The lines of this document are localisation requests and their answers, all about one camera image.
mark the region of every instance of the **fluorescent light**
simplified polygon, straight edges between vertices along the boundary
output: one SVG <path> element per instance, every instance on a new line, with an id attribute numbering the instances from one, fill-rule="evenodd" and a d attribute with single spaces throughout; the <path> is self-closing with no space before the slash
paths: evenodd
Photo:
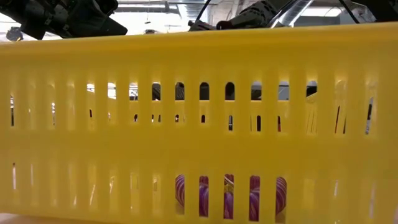
<path id="1" fill-rule="evenodd" d="M 336 17 L 342 10 L 338 7 L 308 7 L 301 16 Z"/>

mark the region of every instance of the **basket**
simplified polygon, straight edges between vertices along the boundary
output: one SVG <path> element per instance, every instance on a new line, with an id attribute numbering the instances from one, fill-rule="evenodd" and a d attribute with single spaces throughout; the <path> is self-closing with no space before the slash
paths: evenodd
<path id="1" fill-rule="evenodd" d="M 398 24 L 388 23 L 0 45 L 0 212 L 249 223 L 255 175 L 259 223 L 275 222 L 278 176 L 288 185 L 286 223 L 391 223 L 396 34 Z M 282 80 L 288 101 L 277 100 Z M 309 81 L 318 91 L 306 99 Z M 178 82 L 185 96 L 176 101 Z M 261 100 L 251 100 L 254 82 Z M 138 99 L 129 96 L 132 83 Z M 175 208 L 180 174 L 183 214 Z M 232 220 L 223 219 L 225 174 L 234 175 Z M 207 217 L 198 212 L 202 176 Z"/>

